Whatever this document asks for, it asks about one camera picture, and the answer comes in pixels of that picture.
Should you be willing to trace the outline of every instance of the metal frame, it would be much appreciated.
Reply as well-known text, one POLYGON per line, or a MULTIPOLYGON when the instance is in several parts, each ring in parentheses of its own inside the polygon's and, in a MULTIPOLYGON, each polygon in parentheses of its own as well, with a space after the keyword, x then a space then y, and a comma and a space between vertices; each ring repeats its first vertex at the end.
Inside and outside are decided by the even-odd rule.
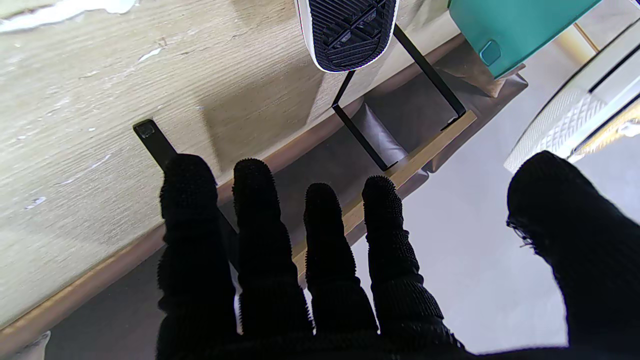
MULTIPOLYGON (((453 110, 458 115, 458 117, 450 121, 450 123, 448 123, 447 126, 453 124, 458 119, 460 119, 467 112, 467 109, 465 108, 464 105, 462 105, 462 102, 460 102, 456 94, 454 94, 453 91, 447 86, 447 84, 440 77, 438 72, 431 66, 431 64, 429 64, 427 59, 424 58, 424 56, 420 53, 420 51, 416 48, 416 46, 404 34, 404 32, 398 26, 398 24, 396 24, 396 26, 394 27, 394 36, 398 40, 398 42, 402 45, 402 47, 404 47, 404 50, 406 50, 406 52, 409 53, 409 55, 413 58, 415 63, 418 64, 422 72, 425 75, 427 75, 427 78, 429 78, 432 84, 436 87, 436 89, 438 89, 440 94, 445 98, 445 100, 449 103, 451 108, 453 108, 453 110)), ((387 165, 385 161, 382 160, 382 157, 376 152, 373 146, 369 143, 369 141, 362 134, 362 132, 360 132, 358 127, 353 123, 353 121, 351 121, 351 118, 349 118, 349 115, 347 115, 344 112, 344 110, 342 109, 342 107, 340 107, 340 104, 339 104, 340 99, 344 95, 344 92, 347 90, 347 86, 349 85, 349 82, 353 78, 353 74, 355 74, 355 72, 356 72, 355 70, 351 70, 347 73, 347 77, 344 79, 344 82, 342 82, 342 85, 340 86, 340 90, 338 90, 338 94, 335 96, 335 99, 333 100, 333 104, 331 105, 331 107, 333 108, 335 113, 338 115, 338 117, 340 117, 344 125, 349 129, 349 131, 351 131, 351 134, 353 134, 356 140, 358 140, 360 145, 364 148, 364 150, 371 157, 371 159, 380 168, 380 170, 387 171, 389 168, 394 166, 395 163, 391 165, 387 165)))

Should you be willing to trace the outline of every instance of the wooden board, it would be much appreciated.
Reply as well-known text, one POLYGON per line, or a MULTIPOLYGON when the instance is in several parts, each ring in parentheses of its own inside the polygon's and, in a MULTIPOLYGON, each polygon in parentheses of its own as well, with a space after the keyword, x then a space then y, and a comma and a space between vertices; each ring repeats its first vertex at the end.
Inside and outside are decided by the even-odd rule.
MULTIPOLYGON (((2 14, 15 4, 28 2, 0 0, 12 9, 2 14)), ((445 6, 400 3, 397 21, 423 53, 459 32, 445 6)), ((345 103, 410 62, 394 40, 356 73, 345 103)), ((237 160, 326 118, 344 78, 311 62, 293 0, 84 12, 0 33, 0 64, 0 327, 161 223, 162 173, 134 123, 154 118, 222 183, 237 160)))

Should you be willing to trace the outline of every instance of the shoe sole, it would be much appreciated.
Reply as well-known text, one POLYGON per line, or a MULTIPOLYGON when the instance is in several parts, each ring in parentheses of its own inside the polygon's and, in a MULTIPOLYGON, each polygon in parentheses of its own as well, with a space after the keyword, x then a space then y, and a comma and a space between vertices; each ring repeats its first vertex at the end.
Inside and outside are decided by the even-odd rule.
POLYGON ((296 0, 314 63, 325 72, 364 67, 388 47, 399 0, 296 0))

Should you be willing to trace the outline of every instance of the white floor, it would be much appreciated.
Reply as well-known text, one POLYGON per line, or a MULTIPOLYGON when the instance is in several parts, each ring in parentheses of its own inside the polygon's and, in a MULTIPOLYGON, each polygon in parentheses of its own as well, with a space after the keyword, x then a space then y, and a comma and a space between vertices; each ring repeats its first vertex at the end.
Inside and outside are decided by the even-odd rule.
MULTIPOLYGON (((521 72, 529 88, 404 201, 405 228, 446 324, 473 352, 566 342, 564 304, 547 264, 505 226, 511 174, 502 167, 522 131, 577 70, 553 43, 521 72)), ((640 220, 640 136, 576 164, 640 220)), ((353 252, 369 293, 367 243, 353 252)))

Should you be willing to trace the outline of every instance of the teal box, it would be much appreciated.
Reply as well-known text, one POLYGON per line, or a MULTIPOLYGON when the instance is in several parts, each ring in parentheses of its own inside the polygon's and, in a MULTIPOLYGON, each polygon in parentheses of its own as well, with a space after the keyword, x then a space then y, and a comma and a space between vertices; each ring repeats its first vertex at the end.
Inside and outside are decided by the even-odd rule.
POLYGON ((449 0, 449 13, 494 78, 553 40, 601 0, 449 0))

